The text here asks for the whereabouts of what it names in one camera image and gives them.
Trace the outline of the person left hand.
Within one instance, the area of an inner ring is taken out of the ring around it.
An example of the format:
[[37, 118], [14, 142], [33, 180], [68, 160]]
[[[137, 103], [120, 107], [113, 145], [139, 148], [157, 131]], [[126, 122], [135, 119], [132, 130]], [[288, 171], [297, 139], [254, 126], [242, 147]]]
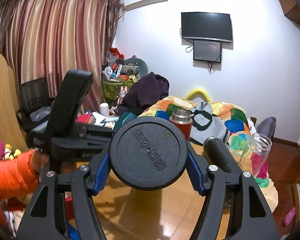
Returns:
[[39, 150], [32, 150], [32, 155], [31, 155], [31, 166], [33, 170], [37, 173], [40, 174], [40, 170], [44, 164], [47, 164], [49, 162], [50, 157], [43, 153], [42, 151]]

